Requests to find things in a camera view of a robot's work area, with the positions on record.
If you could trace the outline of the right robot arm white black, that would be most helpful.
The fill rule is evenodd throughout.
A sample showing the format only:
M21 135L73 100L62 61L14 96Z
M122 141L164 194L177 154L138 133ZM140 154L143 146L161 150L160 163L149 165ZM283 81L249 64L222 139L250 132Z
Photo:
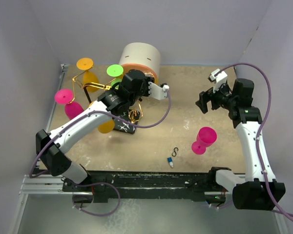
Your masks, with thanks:
M238 78L233 88L224 83L217 90L210 88L201 92L195 104L204 114L208 111L208 102L212 110L222 107L229 111L246 164L244 178L229 168L212 167L208 187L213 191L225 188L232 194L237 209L271 211L275 207L273 201L279 201L286 189L284 183L277 182L270 167L260 129L263 120L260 110L252 106L253 90L253 81Z

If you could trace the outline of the pink wine glass front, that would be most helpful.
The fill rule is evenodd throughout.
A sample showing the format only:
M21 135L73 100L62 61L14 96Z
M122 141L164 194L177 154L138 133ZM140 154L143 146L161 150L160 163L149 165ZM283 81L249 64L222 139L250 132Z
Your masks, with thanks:
M211 127L203 127L199 130L196 141L192 143L191 149L195 154L202 155L216 140L216 131Z

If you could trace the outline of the orange wine glass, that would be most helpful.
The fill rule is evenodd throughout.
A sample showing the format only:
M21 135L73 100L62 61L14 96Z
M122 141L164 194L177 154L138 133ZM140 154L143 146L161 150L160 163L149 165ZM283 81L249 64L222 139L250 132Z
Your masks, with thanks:
M114 127L115 127L115 122L113 119L111 119L101 124L100 126L98 126L98 131L102 134L107 134L113 131Z
M83 85L87 83L99 83L98 77L90 71L94 66L94 61L91 58L81 58L77 61L76 66L78 69L84 71Z

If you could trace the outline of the green wine glass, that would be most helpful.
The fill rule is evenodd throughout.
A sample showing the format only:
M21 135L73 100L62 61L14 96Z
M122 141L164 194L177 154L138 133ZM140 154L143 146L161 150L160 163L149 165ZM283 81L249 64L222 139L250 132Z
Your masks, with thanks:
M113 78L112 81L109 82L111 89L118 88L122 81L124 68L119 64L113 64L108 66L106 73Z

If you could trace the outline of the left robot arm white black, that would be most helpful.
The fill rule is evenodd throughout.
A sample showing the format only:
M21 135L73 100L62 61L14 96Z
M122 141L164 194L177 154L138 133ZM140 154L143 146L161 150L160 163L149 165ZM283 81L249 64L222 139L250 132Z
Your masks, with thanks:
M71 180L79 191L89 189L91 180L86 169L65 154L84 136L109 121L119 118L142 97L161 100L167 97L168 86L158 86L140 70L125 73L120 82L105 90L87 109L66 124L36 133L36 159L40 159L52 176Z

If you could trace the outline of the pink wine glass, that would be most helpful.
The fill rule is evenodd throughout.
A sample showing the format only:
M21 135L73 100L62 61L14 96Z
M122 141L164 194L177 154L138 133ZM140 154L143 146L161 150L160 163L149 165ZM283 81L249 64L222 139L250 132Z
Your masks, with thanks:
M195 154L202 155L216 140L216 131L211 127L203 127L199 130L196 141L192 143L191 149Z
M57 104L64 105L64 112L69 120L72 120L84 111L83 107L75 101L74 93L70 89L60 89L55 94L54 99Z

